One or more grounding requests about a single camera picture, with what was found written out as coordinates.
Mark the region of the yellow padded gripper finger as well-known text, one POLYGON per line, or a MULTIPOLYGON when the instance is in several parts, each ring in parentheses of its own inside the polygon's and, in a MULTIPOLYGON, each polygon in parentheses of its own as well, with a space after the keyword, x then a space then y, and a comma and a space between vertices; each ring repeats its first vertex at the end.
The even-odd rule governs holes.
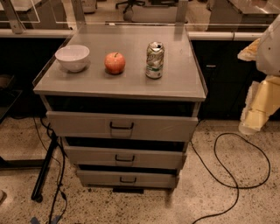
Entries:
POLYGON ((253 81, 241 112, 239 131, 244 135, 255 134, 278 109, 280 77, 269 75, 262 82, 253 81))
POLYGON ((256 39, 237 54, 239 60, 255 61, 260 39, 256 39))

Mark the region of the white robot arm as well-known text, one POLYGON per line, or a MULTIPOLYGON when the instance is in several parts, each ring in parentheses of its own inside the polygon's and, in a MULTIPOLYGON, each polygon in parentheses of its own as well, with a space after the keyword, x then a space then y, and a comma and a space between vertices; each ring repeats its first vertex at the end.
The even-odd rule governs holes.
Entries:
POLYGON ((252 82, 241 112, 239 131, 253 135, 280 109, 280 16, 260 38, 241 50, 237 58, 254 60, 257 70, 266 75, 263 81, 252 82))

